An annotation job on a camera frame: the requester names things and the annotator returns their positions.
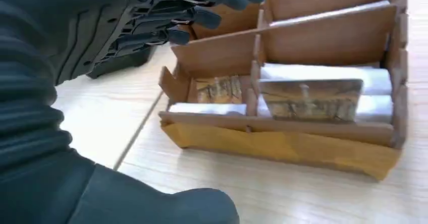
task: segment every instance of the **black glove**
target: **black glove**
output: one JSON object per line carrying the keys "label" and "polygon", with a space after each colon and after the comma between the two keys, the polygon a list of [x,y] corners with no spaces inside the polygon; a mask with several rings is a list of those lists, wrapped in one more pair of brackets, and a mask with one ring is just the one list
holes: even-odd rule
{"label": "black glove", "polygon": [[54,85],[96,62],[185,43],[188,35],[171,29],[177,24],[219,24],[196,5],[243,9],[248,1],[262,0],[0,0],[0,220],[237,223],[220,191],[167,195],[81,157],[59,129],[62,112],[50,105]]}

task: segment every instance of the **robotic hand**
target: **robotic hand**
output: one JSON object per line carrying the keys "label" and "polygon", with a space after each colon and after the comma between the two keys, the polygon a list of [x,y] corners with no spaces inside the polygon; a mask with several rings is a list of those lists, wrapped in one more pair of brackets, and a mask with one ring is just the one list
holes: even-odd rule
{"label": "robotic hand", "polygon": [[69,147],[54,86],[167,41],[215,28],[217,4],[263,0],[0,0],[0,220],[4,223],[238,223],[218,190],[161,193]]}

